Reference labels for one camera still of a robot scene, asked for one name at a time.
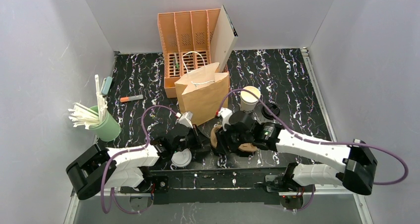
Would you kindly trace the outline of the brown pulp cup carrier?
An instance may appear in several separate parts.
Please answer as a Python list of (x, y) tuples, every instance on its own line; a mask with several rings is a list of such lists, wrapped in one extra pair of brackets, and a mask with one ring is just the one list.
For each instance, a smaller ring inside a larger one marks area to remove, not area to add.
[(222, 125), (215, 125), (210, 132), (210, 144), (215, 152), (227, 155), (230, 153), (253, 153), (258, 149), (251, 143), (239, 144), (240, 139), (233, 132), (224, 131)]

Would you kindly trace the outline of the brown paper takeout bag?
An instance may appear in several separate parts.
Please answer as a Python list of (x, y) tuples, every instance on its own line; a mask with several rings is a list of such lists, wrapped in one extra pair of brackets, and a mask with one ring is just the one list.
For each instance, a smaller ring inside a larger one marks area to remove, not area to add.
[(186, 69), (175, 83), (175, 91), (181, 113), (191, 112), (192, 123), (201, 125), (213, 119), (219, 107), (227, 107), (228, 99), (224, 99), (230, 89), (229, 73), (224, 72), (219, 62), (206, 64), (204, 57), (196, 52), (204, 63), (203, 66), (189, 70), (184, 56), (181, 56), (180, 68)]

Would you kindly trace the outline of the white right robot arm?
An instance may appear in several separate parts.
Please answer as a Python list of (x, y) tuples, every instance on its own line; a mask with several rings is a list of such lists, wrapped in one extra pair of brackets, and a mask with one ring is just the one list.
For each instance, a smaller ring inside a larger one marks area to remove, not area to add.
[(303, 156), (314, 165), (289, 163), (285, 172), (265, 186), (273, 190), (294, 190), (309, 185), (336, 185), (360, 194), (372, 193), (377, 160), (368, 147), (359, 144), (333, 145), (331, 142), (288, 131), (276, 122), (260, 123), (243, 111), (221, 108), (216, 114), (222, 127), (216, 131), (216, 148), (221, 153), (236, 152), (243, 144)]

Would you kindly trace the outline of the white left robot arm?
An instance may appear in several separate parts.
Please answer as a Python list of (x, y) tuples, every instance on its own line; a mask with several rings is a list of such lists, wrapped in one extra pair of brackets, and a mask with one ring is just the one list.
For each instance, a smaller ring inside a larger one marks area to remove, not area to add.
[(167, 162), (184, 168), (196, 153), (207, 153), (210, 147), (210, 139), (196, 125), (176, 125), (146, 148), (93, 145), (66, 168), (66, 173), (80, 200), (109, 188), (131, 187), (147, 192), (162, 180), (153, 177), (150, 168)]

